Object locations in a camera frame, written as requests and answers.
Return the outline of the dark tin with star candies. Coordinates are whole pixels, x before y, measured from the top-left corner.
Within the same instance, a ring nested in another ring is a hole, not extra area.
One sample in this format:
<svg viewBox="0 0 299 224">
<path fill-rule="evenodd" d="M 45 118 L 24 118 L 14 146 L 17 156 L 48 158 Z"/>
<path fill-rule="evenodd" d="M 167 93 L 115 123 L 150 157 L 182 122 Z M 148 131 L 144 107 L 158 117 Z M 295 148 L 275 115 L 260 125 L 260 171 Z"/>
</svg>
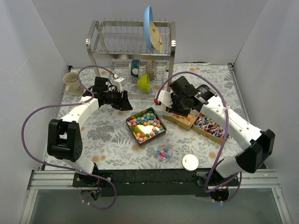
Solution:
<svg viewBox="0 0 299 224">
<path fill-rule="evenodd" d="M 135 113 L 125 121 L 140 147 L 166 134 L 167 128 L 153 107 Z"/>
</svg>

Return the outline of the clear glass jar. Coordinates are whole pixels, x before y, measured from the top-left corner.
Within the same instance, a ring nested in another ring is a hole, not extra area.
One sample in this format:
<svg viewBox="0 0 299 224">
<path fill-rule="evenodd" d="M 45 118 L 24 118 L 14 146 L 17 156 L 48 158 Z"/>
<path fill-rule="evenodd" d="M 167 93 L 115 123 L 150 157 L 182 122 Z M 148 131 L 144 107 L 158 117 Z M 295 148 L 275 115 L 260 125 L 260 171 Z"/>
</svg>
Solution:
<svg viewBox="0 0 299 224">
<path fill-rule="evenodd" d="M 168 162 L 173 156 L 173 148 L 168 143 L 162 143 L 157 148 L 157 156 L 160 161 Z"/>
</svg>

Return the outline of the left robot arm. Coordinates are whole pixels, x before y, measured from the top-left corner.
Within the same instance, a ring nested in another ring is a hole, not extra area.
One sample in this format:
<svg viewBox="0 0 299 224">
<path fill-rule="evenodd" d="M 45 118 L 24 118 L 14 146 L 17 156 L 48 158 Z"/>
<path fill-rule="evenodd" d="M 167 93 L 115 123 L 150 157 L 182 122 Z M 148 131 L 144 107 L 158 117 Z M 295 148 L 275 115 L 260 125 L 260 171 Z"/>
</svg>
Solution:
<svg viewBox="0 0 299 224">
<path fill-rule="evenodd" d="M 128 92 L 123 89 L 124 78 L 96 77 L 94 85 L 81 97 L 80 104 L 61 119 L 52 119 L 48 128 L 47 153 L 66 161 L 73 169 L 85 172 L 83 181 L 90 187 L 99 183 L 99 174 L 94 172 L 95 164 L 83 155 L 81 127 L 101 106 L 111 105 L 119 111 L 131 111 Z"/>
</svg>

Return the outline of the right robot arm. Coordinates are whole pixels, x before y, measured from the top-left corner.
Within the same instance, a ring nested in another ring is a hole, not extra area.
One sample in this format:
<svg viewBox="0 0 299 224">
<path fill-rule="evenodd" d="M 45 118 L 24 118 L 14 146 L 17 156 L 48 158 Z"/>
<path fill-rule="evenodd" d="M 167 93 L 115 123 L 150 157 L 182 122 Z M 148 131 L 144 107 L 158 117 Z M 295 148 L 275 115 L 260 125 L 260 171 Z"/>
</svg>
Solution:
<svg viewBox="0 0 299 224">
<path fill-rule="evenodd" d="M 195 88 L 185 77 L 170 84 L 171 99 L 166 100 L 167 111 L 187 115 L 196 110 L 217 123 L 242 149 L 240 153 L 218 162 L 211 174 L 212 182 L 222 185 L 236 173 L 256 172 L 272 154 L 275 134 L 272 130 L 261 130 L 244 120 L 230 109 L 220 92 L 212 84 Z"/>
</svg>

